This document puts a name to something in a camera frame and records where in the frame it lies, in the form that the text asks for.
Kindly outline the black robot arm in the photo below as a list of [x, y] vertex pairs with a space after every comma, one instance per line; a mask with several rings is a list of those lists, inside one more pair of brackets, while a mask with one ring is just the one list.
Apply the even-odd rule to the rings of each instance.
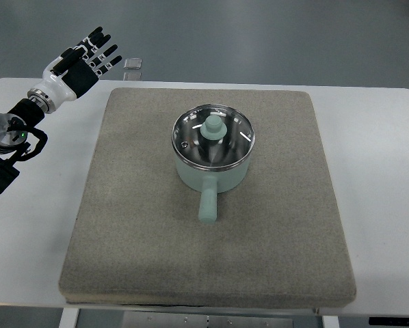
[[39, 155], [47, 144], [47, 134], [36, 128], [47, 109], [43, 101], [32, 96], [0, 113], [0, 195], [20, 174], [14, 165]]

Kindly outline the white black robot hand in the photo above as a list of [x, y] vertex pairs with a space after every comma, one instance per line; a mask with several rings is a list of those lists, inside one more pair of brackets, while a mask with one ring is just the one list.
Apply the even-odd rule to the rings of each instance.
[[28, 99], [50, 114], [65, 102], [81, 98], [122, 60], [116, 44], [106, 46], [110, 39], [97, 27], [66, 49], [44, 69], [41, 82], [28, 91]]

